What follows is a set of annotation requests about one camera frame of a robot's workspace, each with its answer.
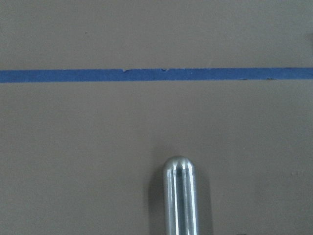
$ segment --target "blue tape strip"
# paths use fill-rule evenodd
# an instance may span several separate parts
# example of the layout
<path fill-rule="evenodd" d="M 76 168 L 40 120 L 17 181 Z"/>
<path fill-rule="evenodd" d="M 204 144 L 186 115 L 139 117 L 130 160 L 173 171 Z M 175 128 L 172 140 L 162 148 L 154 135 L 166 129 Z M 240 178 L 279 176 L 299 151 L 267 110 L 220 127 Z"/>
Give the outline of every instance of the blue tape strip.
<path fill-rule="evenodd" d="M 313 79 L 313 68 L 0 71 L 0 83 L 262 79 Z"/>

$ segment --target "shiny metal tube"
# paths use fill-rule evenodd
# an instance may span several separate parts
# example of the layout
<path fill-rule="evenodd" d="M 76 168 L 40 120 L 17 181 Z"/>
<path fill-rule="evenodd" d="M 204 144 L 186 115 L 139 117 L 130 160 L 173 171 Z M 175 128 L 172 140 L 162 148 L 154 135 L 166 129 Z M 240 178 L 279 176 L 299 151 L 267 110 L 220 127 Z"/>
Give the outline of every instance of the shiny metal tube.
<path fill-rule="evenodd" d="M 188 158 L 172 157 L 164 165 L 167 235 L 198 235 L 195 167 Z"/>

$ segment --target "metal rod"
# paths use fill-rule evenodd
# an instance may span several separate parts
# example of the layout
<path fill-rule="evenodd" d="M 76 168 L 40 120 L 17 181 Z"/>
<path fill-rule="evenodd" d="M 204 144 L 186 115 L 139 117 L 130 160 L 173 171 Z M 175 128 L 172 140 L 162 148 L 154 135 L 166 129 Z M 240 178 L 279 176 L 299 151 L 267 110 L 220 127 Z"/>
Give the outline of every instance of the metal rod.
<path fill-rule="evenodd" d="M 170 158 L 164 165 L 167 235 L 198 235 L 195 167 L 188 158 Z"/>

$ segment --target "gray background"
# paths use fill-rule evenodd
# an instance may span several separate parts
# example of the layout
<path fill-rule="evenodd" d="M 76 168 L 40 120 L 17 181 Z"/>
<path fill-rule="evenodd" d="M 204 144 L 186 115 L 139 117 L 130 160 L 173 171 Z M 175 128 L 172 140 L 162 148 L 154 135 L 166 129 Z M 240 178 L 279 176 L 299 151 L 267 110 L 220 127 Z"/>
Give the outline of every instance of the gray background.
<path fill-rule="evenodd" d="M 0 68 L 311 67 L 312 1 L 0 0 Z M 0 85 L 0 234 L 162 235 L 161 167 L 201 234 L 313 233 L 313 81 Z"/>

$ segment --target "blue stripe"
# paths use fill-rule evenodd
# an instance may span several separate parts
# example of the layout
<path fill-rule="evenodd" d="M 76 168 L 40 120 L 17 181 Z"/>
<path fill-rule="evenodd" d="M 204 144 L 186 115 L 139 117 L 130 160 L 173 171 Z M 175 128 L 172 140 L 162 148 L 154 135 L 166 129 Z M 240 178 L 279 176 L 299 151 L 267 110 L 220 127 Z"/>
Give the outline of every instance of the blue stripe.
<path fill-rule="evenodd" d="M 313 79 L 313 68 L 0 70 L 0 83 Z"/>

